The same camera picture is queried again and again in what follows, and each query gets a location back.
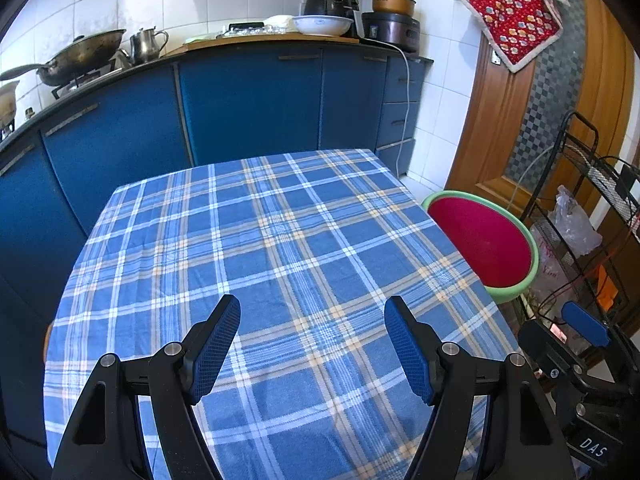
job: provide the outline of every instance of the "white cable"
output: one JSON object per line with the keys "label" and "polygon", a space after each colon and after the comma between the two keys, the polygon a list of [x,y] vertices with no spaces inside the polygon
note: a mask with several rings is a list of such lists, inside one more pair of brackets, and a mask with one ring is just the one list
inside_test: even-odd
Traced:
{"label": "white cable", "polygon": [[513,190],[513,194],[511,195],[511,200],[509,200],[509,205],[507,206],[507,211],[509,209],[511,209],[511,205],[513,205],[513,200],[516,198],[516,193],[518,192],[518,190],[520,189],[520,184],[522,184],[522,180],[524,179],[525,175],[527,173],[529,173],[529,170],[531,168],[533,168],[533,165],[540,160],[540,158],[542,158],[543,155],[547,154],[548,152],[550,152],[554,147],[553,146],[549,146],[548,148],[545,148],[542,153],[540,153],[536,158],[533,159],[533,162],[531,164],[529,164],[529,167],[524,170],[524,173],[522,173],[520,175],[520,178],[518,180],[518,183],[516,184],[515,189]]}
{"label": "white cable", "polygon": [[402,58],[404,59],[404,65],[406,66],[406,113],[404,114],[404,124],[402,125],[402,138],[400,139],[400,149],[398,150],[398,156],[396,157],[396,177],[400,178],[400,172],[398,171],[398,163],[400,161],[400,154],[402,153],[402,144],[404,143],[404,134],[406,133],[406,122],[409,120],[409,107],[410,107],[410,98],[409,98],[409,62],[407,61],[406,54],[401,48],[396,47],[394,44],[386,43],[385,41],[371,40],[369,38],[361,38],[365,41],[373,41],[374,43],[380,43],[385,46],[392,46],[396,49],[400,54],[402,54]]}

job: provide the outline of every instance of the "metal bolt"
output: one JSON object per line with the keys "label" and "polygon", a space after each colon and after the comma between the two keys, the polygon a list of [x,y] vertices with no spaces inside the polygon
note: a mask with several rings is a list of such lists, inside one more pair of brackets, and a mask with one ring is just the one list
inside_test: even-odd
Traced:
{"label": "metal bolt", "polygon": [[100,358],[100,364],[102,366],[109,367],[116,362],[116,356],[113,354],[105,354]]}
{"label": "metal bolt", "polygon": [[182,345],[180,343],[169,343],[164,347],[164,353],[167,355],[176,355],[182,351]]}
{"label": "metal bolt", "polygon": [[444,343],[442,351],[447,355],[457,355],[460,352],[460,347],[455,343]]}
{"label": "metal bolt", "polygon": [[509,361],[516,366],[524,366],[526,363],[524,357],[521,354],[511,354],[509,356]]}

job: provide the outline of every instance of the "table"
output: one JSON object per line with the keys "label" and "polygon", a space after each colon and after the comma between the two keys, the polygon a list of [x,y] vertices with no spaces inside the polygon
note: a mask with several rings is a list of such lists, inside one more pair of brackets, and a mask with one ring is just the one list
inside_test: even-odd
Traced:
{"label": "table", "polygon": [[[69,277],[47,353],[50,460],[101,355],[180,341],[226,292],[240,328],[194,407],[225,479],[402,479],[431,409],[386,333],[391,295],[472,355],[502,360],[517,346],[478,277],[369,151],[158,176],[113,193]],[[461,468],[475,463],[484,406]],[[148,397],[140,412],[154,476],[168,478]]]}

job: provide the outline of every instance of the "checkered glass panel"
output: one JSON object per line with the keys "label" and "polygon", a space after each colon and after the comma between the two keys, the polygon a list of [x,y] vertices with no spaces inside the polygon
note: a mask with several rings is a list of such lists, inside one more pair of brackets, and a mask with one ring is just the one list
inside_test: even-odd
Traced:
{"label": "checkered glass panel", "polygon": [[556,4],[564,32],[535,60],[527,111],[504,173],[515,182],[522,178],[520,185],[529,191],[533,191],[540,180],[548,156],[542,156],[524,177],[522,175],[540,153],[553,145],[562,117],[575,107],[582,85],[586,49],[584,0],[569,0],[569,3],[570,7]]}

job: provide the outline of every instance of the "copper-colored bowl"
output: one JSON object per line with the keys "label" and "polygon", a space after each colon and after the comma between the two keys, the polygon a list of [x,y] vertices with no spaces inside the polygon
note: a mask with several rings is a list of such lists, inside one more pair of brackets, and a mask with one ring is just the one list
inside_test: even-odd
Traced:
{"label": "copper-colored bowl", "polygon": [[373,12],[394,12],[412,18],[414,16],[414,0],[372,0]]}

